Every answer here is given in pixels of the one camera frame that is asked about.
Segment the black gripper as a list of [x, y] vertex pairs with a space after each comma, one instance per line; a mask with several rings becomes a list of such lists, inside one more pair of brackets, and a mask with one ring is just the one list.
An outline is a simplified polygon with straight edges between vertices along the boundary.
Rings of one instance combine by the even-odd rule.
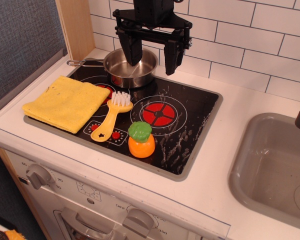
[[185, 49], [191, 46], [193, 24], [177, 16], [175, 4], [181, 0], [134, 0], [133, 9], [116, 9], [116, 33], [127, 62], [135, 66], [142, 58], [142, 40], [164, 44], [166, 75], [182, 64]]

